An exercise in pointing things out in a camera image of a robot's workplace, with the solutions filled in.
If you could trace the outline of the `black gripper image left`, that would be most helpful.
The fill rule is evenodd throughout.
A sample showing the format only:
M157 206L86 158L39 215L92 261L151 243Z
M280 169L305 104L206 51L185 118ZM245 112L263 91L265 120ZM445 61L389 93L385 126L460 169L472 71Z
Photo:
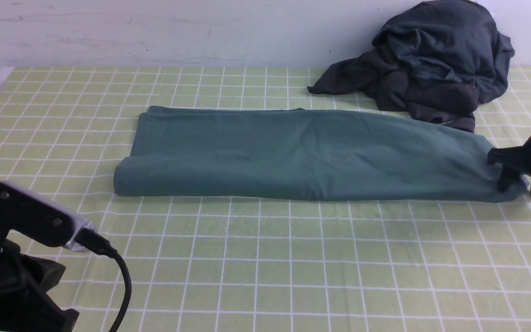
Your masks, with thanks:
M79 313L61 309L48 295L65 273L61 263L0 248L0 332L71 332Z

